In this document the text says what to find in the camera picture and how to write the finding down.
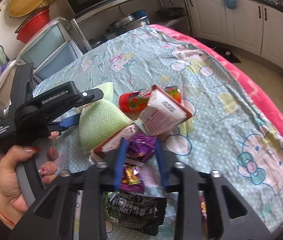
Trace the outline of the pink yellow snack bag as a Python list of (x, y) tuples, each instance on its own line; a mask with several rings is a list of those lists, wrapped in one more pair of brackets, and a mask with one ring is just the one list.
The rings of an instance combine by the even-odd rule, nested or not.
[(203, 219), (207, 218), (207, 207), (206, 207), (206, 199), (204, 195), (200, 196), (200, 207), (201, 207), (201, 216)]

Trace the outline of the red cylindrical candy tube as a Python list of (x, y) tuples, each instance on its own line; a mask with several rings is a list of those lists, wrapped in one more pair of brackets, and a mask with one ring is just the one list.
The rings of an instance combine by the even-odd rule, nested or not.
[[(163, 90), (178, 102), (181, 102), (181, 90), (178, 86), (165, 87)], [(119, 109), (124, 113), (140, 112), (147, 105), (152, 89), (124, 93), (119, 97)]]

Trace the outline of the black green snack packet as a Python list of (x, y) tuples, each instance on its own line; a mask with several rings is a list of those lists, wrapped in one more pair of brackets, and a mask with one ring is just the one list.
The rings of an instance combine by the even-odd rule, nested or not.
[(167, 198), (149, 197), (128, 192), (103, 194), (105, 219), (123, 227), (156, 236), (164, 224)]

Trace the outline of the purple candy wrapper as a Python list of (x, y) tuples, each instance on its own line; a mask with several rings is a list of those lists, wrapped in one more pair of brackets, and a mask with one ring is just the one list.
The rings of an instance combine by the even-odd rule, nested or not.
[(137, 133), (127, 141), (126, 156), (141, 163), (146, 163), (155, 152), (157, 137)]

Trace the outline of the red white paper box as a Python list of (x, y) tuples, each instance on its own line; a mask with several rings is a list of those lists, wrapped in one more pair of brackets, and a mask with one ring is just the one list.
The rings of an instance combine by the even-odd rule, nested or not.
[(172, 129), (193, 118), (195, 113), (192, 103), (185, 99), (178, 102), (163, 89), (153, 85), (148, 105), (141, 111), (137, 120), (91, 150), (92, 158), (95, 162), (101, 161), (107, 152), (119, 146), (122, 138), (130, 139), (137, 133), (150, 137), (169, 135)]

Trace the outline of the red orange snack wrapper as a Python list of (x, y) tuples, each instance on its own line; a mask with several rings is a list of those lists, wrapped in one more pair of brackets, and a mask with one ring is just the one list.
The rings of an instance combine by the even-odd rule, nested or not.
[(131, 164), (124, 165), (124, 173), (119, 187), (122, 192), (145, 193), (145, 183), (140, 174), (140, 167)]

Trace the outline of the teal plastic drawer unit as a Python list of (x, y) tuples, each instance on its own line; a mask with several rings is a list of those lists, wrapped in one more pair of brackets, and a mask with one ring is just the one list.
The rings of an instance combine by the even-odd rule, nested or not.
[(20, 51), (16, 64), (31, 63), (34, 78), (42, 82), (91, 49), (74, 20), (58, 17), (35, 33)]

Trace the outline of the hello kitty tablecloth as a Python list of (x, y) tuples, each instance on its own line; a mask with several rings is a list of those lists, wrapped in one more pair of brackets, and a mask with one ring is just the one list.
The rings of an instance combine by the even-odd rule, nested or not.
[(121, 138), (158, 139), (194, 170), (220, 171), (271, 235), (283, 230), (283, 115), (214, 50), (159, 25), (140, 27), (67, 64), (33, 95), (68, 81), (104, 96), (64, 114), (81, 115), (55, 142), (66, 168), (88, 168)]

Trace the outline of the metal shelf rack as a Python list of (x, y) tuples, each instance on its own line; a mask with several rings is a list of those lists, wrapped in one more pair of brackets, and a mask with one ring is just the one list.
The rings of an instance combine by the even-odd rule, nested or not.
[[(183, 8), (181, 17), (166, 20), (157, 14), (161, 9)], [(187, 0), (113, 0), (89, 9), (70, 21), (72, 38), (82, 53), (92, 49), (89, 40), (101, 37), (110, 24), (139, 10), (144, 10), (151, 24), (159, 24), (188, 36), (194, 35)]]

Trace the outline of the red plastic basin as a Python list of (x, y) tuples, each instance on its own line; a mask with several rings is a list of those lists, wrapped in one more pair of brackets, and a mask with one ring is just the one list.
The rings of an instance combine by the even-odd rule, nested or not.
[(48, 7), (35, 11), (15, 31), (16, 39), (24, 44), (28, 43), (38, 31), (50, 22), (50, 19)]

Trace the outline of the steel pots on shelf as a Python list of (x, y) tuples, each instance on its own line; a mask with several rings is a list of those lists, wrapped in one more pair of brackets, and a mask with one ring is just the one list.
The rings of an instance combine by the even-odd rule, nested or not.
[(113, 23), (109, 25), (109, 28), (106, 29), (106, 32), (104, 35), (96, 39), (91, 38), (88, 42), (92, 48), (96, 48), (99, 45), (102, 45), (103, 43), (107, 42), (108, 40), (112, 40), (116, 38), (117, 36), (127, 33), (128, 31), (131, 31), (133, 29), (143, 27), (149, 24), (150, 24), (150, 21), (146, 14), (146, 11), (144, 9), (139, 10), (131, 14), (128, 14), (125, 17), (122, 17), (117, 21), (114, 21)]

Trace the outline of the black frying pan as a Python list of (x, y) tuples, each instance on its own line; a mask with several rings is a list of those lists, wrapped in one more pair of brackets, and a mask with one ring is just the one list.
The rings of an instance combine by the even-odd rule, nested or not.
[(162, 19), (174, 20), (184, 15), (184, 8), (162, 8), (161, 10), (158, 10), (156, 14)]

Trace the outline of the black floor mat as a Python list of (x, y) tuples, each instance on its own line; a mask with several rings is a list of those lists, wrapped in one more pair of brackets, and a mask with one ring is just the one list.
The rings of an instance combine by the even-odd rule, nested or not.
[(215, 42), (215, 41), (210, 41), (210, 40), (205, 40), (202, 38), (198, 38), (198, 41), (206, 45), (207, 47), (211, 48), (214, 50), (216, 53), (221, 55), (223, 58), (225, 58), (227, 61), (230, 63), (241, 63), (240, 59), (233, 54), (233, 52), (227, 48), (225, 48), (221, 43)]

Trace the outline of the blue hanging basket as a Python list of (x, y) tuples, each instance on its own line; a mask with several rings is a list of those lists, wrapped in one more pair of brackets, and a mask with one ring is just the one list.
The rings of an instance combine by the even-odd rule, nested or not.
[(237, 0), (222, 0), (224, 6), (228, 9), (236, 9), (237, 8)]

